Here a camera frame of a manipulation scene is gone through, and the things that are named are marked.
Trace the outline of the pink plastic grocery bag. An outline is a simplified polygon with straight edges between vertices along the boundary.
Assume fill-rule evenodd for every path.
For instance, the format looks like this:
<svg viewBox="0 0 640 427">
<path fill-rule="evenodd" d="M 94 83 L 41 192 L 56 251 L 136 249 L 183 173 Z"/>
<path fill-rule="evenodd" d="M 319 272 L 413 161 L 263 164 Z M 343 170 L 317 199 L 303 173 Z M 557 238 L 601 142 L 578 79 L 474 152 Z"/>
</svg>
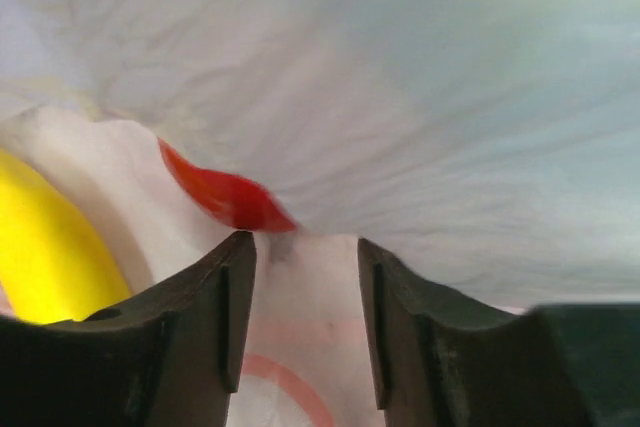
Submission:
<svg viewBox="0 0 640 427">
<path fill-rule="evenodd" d="M 296 230 L 218 222 L 159 139 Z M 639 308 L 639 0 L 1 0 L 1 148 L 92 221 L 125 300 L 252 234 L 222 426 L 390 426 L 363 239 L 507 313 Z"/>
</svg>

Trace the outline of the red apple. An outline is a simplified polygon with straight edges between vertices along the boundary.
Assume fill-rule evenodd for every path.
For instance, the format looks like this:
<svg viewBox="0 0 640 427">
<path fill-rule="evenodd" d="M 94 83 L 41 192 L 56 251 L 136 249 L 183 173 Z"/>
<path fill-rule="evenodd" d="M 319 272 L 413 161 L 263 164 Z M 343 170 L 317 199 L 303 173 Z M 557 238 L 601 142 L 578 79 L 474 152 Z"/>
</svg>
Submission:
<svg viewBox="0 0 640 427">
<path fill-rule="evenodd" d="M 178 185 L 215 220 L 236 230 L 287 233 L 296 224 L 272 194 L 245 177 L 199 168 L 158 140 L 163 162 Z"/>
</svg>

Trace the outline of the yellow banana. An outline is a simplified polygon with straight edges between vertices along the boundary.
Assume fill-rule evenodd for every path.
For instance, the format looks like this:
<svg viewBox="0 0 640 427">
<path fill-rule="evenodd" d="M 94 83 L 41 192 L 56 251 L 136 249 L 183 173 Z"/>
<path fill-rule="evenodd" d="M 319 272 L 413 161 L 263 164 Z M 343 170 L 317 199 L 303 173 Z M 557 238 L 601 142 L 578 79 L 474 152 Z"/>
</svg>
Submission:
<svg viewBox="0 0 640 427">
<path fill-rule="evenodd" d="M 40 173 L 1 152 L 1 287 L 16 316 L 84 320 L 131 296 L 102 237 Z"/>
</svg>

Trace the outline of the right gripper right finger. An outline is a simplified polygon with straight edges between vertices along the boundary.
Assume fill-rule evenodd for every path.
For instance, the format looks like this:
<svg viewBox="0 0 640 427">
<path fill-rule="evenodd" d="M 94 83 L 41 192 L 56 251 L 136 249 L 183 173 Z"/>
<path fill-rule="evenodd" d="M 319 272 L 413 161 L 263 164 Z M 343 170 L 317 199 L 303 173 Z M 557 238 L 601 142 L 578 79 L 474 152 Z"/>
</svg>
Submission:
<svg viewBox="0 0 640 427">
<path fill-rule="evenodd" d="M 357 247 L 376 403 L 390 426 L 635 426 L 639 308 L 493 308 Z"/>
</svg>

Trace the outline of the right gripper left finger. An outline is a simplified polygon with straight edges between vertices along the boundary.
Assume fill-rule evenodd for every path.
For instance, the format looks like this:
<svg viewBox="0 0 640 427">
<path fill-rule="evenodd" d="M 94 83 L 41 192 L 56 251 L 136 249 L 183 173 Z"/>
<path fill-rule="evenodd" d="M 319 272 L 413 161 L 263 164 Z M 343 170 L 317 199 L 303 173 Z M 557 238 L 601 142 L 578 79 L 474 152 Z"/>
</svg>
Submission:
<svg viewBox="0 0 640 427">
<path fill-rule="evenodd" d="M 5 426 L 222 426 L 239 386 L 252 234 L 83 321 L 1 322 Z"/>
</svg>

